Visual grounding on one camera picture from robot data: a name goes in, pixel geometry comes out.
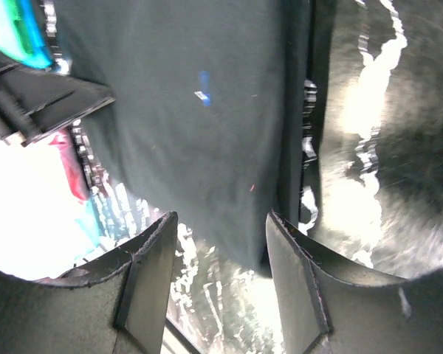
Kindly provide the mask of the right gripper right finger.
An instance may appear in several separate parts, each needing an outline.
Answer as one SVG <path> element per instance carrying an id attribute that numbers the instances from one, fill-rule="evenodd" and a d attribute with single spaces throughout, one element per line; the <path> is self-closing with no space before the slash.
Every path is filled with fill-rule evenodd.
<path id="1" fill-rule="evenodd" d="M 375 271 L 275 213 L 266 235 L 288 353 L 443 353 L 443 268 L 412 280 Z"/>

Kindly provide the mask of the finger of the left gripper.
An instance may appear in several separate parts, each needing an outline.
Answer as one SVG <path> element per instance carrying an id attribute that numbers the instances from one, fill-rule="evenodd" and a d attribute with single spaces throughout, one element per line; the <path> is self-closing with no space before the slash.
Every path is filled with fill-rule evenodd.
<path id="1" fill-rule="evenodd" d="M 0 51 L 0 138 L 27 146 L 115 101 L 111 89 L 34 69 Z"/>

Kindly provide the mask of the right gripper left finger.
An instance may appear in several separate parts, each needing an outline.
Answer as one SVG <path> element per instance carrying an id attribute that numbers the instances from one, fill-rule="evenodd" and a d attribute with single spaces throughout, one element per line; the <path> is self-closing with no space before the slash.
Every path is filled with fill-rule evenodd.
<path id="1" fill-rule="evenodd" d="M 158 353 L 178 216 L 56 279 L 0 271 L 0 353 Z"/>

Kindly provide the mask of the black t shirt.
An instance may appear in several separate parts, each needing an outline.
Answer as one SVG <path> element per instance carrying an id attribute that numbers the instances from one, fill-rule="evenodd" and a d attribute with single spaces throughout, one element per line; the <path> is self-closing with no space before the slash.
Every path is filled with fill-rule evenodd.
<path id="1" fill-rule="evenodd" d="M 56 1 L 73 77 L 116 100 L 83 119 L 102 166 L 269 276 L 265 223 L 300 201 L 312 1 Z"/>

